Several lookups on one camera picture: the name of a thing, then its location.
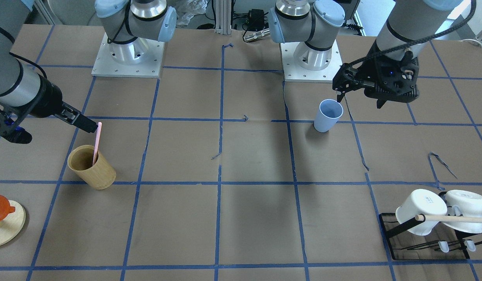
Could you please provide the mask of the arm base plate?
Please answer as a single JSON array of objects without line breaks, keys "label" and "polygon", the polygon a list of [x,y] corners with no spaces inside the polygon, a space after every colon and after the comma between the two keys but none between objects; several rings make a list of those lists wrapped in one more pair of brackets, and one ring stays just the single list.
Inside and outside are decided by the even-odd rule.
[{"label": "arm base plate", "polygon": [[342,65],[342,58],[334,42],[332,48],[318,51],[304,42],[280,43],[285,82],[331,83]]},{"label": "arm base plate", "polygon": [[165,42],[138,38],[129,44],[107,42],[104,34],[91,74],[108,78],[159,78]]}]

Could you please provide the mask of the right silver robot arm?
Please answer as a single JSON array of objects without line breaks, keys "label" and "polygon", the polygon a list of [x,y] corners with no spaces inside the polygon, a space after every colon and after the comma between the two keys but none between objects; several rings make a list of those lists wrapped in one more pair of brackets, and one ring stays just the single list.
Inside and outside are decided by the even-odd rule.
[{"label": "right silver robot arm", "polygon": [[[94,6],[119,63],[139,62],[146,53],[145,40],[168,42],[174,35],[177,12],[165,0],[97,0]],[[31,134],[20,126],[27,116],[54,116],[94,133],[97,123],[65,103],[45,71],[37,73],[25,66],[27,59],[11,52],[33,7],[32,0],[0,0],[0,136],[29,143]]]}]

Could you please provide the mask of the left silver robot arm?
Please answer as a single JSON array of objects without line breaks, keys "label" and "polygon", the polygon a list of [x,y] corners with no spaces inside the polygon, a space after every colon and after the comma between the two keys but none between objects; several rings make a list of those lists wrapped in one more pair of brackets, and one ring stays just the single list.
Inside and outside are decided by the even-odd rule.
[{"label": "left silver robot arm", "polygon": [[[377,101],[410,103],[419,97],[418,55],[426,43],[464,26],[474,15],[477,2],[471,2],[464,21],[442,32],[439,27],[459,0],[397,0],[366,56],[344,63],[332,80],[341,102],[346,93],[364,90]],[[268,13],[268,26],[276,43],[298,42],[300,64],[310,69],[310,58],[328,55],[345,23],[345,11],[333,0],[278,0]]]}]

